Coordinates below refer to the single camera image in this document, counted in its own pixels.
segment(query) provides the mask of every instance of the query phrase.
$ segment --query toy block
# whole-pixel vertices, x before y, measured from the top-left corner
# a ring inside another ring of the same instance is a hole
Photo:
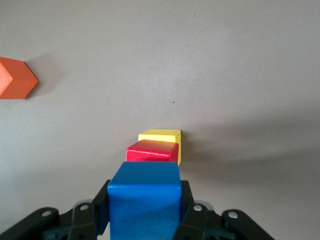
[[[181,163],[181,131],[178,129],[150,129],[138,136],[138,140],[143,139],[164,141],[179,144],[178,165]]]
[[[25,99],[38,82],[23,61],[0,57],[0,99]]]
[[[168,141],[143,139],[126,150],[127,162],[178,163],[179,144]]]
[[[107,187],[111,240],[171,240],[182,186],[175,162],[125,161]]]

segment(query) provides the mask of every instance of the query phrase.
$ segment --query hexagonal block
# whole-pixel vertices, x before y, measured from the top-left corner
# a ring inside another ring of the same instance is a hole
[[[25,99],[38,82],[23,61],[0,57],[0,99]]]

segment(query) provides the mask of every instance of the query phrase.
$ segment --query black robotic claw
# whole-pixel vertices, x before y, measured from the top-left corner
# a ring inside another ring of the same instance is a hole
[[[40,208],[2,233],[0,240],[96,240],[109,222],[109,182],[92,202],[62,215],[55,208]],[[173,240],[274,240],[244,212],[231,209],[219,216],[194,202],[188,181],[181,185],[183,221]]]

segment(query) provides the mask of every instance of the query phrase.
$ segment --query white surface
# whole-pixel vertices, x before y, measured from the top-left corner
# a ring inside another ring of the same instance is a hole
[[[40,84],[0,101],[0,232],[93,198],[139,133],[171,128],[195,199],[277,240],[319,239],[319,12],[317,0],[1,0],[0,56]]]

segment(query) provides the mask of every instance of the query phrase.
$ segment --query blue block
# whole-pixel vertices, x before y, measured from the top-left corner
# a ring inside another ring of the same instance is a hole
[[[108,185],[111,240],[171,240],[180,223],[176,162],[124,162]]]

